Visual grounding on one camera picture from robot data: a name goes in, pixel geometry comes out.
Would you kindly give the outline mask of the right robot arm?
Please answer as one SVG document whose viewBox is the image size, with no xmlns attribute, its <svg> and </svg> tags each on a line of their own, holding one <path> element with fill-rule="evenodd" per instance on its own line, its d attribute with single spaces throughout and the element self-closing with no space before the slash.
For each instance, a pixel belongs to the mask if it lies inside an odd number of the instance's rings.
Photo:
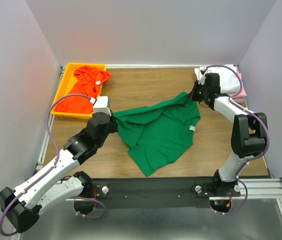
<svg viewBox="0 0 282 240">
<path fill-rule="evenodd" d="M 222 196 L 233 189 L 246 165 L 262 157 L 269 148 L 267 116 L 242 107 L 233 99 L 221 93 L 220 76 L 204 73 L 195 81 L 189 99 L 205 103 L 210 109 L 221 113 L 232 124 L 231 148 L 225 164 L 216 170 L 210 184 L 202 186 L 208 196 Z"/>
</svg>

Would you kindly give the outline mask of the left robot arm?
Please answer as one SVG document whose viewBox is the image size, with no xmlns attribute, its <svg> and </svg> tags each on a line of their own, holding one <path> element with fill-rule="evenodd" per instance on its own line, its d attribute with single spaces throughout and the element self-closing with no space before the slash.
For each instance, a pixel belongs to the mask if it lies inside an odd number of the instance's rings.
<svg viewBox="0 0 282 240">
<path fill-rule="evenodd" d="M 6 237 L 14 233 L 3 231 L 7 219 L 15 233 L 29 230 L 53 204 L 72 197 L 85 198 L 91 194 L 91 179 L 85 173 L 77 173 L 69 183 L 57 182 L 66 173 L 82 165 L 101 148 L 111 133 L 116 133 L 117 122 L 113 112 L 96 112 L 87 121 L 86 127 L 72 136 L 57 155 L 31 178 L 15 188 L 5 187 L 0 191 L 0 234 Z"/>
</svg>

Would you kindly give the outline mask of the green t shirt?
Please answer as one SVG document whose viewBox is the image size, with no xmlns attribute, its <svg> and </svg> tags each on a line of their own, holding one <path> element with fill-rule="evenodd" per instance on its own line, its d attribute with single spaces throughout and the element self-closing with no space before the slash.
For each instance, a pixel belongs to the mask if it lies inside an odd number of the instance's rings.
<svg viewBox="0 0 282 240">
<path fill-rule="evenodd" d="M 129 155 L 147 177 L 174 163 L 193 145 L 201 119 L 197 103 L 185 92 L 153 106 L 118 111 L 114 116 Z"/>
</svg>

